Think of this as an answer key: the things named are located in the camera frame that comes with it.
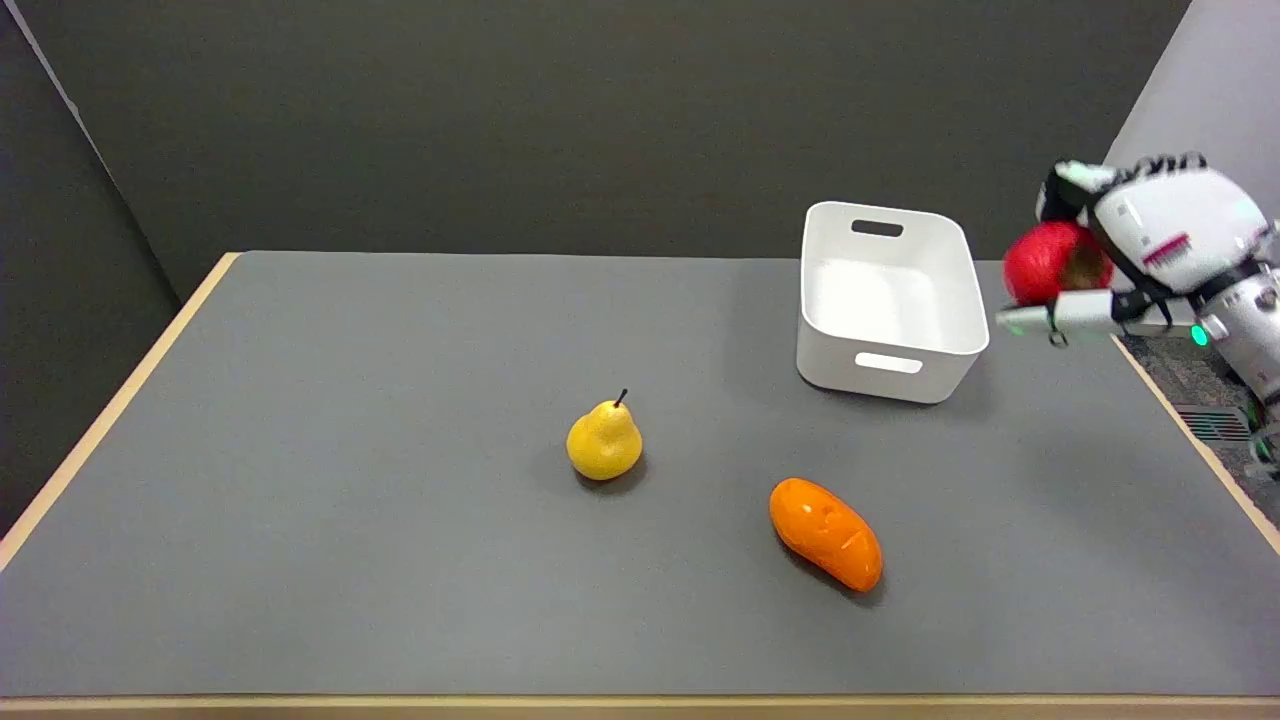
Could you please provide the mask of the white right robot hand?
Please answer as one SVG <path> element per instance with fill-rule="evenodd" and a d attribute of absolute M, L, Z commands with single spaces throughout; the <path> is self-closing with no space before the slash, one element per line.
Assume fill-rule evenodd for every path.
<path fill-rule="evenodd" d="M 1064 347 L 1076 332 L 1125 334 L 1152 311 L 1172 327 L 1170 302 L 1196 311 L 1245 281 L 1271 277 L 1262 259 L 1275 231 L 1254 200 L 1198 152 L 1160 155 L 1130 168 L 1056 161 L 1037 199 L 1041 222 L 1071 222 L 1129 290 L 1064 290 L 1043 304 L 995 316 L 1012 334 Z"/>

